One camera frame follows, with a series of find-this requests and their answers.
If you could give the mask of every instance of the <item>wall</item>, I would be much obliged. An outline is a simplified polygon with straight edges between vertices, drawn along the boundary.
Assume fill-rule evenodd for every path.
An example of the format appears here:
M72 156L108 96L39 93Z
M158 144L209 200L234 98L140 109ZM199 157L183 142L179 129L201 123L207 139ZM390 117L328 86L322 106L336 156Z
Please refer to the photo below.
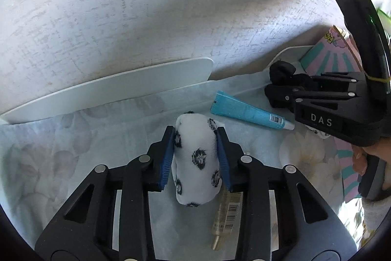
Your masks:
M0 13L0 113L183 58L212 57L214 79L258 71L288 40L343 26L334 0L0 0Z

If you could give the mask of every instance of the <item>rolled sock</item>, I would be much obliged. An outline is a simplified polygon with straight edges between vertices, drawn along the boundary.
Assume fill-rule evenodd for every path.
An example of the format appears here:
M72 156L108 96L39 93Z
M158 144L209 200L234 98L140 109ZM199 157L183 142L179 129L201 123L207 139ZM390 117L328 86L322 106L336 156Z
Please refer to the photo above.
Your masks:
M223 124L196 113L182 114L176 120L171 171L180 204L205 204L220 190L222 181L214 132L218 126Z

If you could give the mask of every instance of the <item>turquoise tube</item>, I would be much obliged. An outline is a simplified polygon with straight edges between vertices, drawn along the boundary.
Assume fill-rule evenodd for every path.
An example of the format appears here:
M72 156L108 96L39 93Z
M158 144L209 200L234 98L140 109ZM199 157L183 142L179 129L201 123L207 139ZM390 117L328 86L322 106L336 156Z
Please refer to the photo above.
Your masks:
M231 95L225 94L223 91L217 91L210 112L216 115L228 116L237 118L238 120L264 125L273 129L294 129L294 124L287 121L284 117L258 109Z

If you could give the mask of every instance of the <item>triangular cutout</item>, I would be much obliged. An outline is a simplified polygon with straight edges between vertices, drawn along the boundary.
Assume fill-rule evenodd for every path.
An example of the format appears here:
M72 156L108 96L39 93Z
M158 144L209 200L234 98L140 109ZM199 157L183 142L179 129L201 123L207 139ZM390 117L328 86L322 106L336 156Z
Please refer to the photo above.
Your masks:
M77 223L84 223L87 219L89 204L91 203L93 192L94 185L89 185L64 216L64 219L75 221Z
M307 223L314 223L327 219L327 212L323 207L315 200L315 198L308 192L308 190L302 185L297 185L299 191L300 200L302 202L304 218Z

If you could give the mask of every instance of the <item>barcode label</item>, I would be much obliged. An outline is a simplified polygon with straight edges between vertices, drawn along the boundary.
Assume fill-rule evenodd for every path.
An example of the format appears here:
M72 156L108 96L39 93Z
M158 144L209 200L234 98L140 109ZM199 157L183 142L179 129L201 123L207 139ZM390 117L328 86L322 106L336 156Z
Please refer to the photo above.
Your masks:
M225 218L223 232L231 232L232 231L236 215L238 214L239 205L240 205L240 203L229 203L227 217Z
M279 117L279 116L271 114L270 118L269 118L269 121L270 122L275 122L275 123L278 123L278 124L282 124L282 117Z

